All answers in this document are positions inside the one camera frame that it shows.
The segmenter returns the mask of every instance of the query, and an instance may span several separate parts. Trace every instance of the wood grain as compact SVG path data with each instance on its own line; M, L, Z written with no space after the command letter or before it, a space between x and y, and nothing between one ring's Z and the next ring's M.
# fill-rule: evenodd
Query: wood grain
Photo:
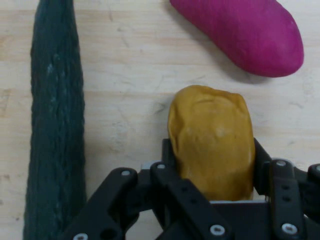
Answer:
M75 1L85 81L89 196L117 167L159 160L168 108L192 84L237 92L273 157L306 170L320 156L320 1L280 0L305 47L295 74L266 79L237 68L168 0ZM31 134L30 47L37 0L0 4L0 238L22 238ZM129 240L160 232L144 213Z

